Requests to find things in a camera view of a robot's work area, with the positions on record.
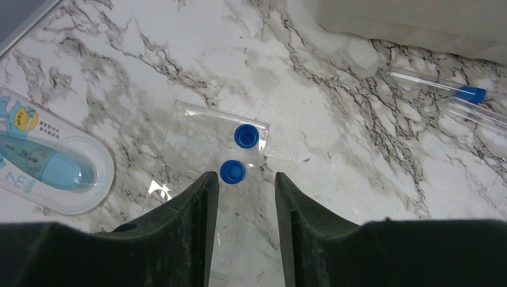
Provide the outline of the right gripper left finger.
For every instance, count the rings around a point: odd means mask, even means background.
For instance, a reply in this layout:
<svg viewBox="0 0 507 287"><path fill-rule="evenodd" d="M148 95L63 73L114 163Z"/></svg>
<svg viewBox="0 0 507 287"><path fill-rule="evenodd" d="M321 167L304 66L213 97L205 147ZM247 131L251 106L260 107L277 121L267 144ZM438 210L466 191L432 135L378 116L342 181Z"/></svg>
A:
<svg viewBox="0 0 507 287"><path fill-rule="evenodd" d="M207 286L219 180L186 190L110 232L58 222L1 225L2 286Z"/></svg>

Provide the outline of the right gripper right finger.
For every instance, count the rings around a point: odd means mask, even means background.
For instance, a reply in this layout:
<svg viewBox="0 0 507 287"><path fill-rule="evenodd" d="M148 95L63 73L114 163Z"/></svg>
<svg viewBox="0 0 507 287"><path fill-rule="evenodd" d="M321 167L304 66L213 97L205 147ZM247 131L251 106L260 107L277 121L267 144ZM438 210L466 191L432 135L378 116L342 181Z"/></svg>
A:
<svg viewBox="0 0 507 287"><path fill-rule="evenodd" d="M506 222L355 224L275 177L286 286L505 286Z"/></svg>

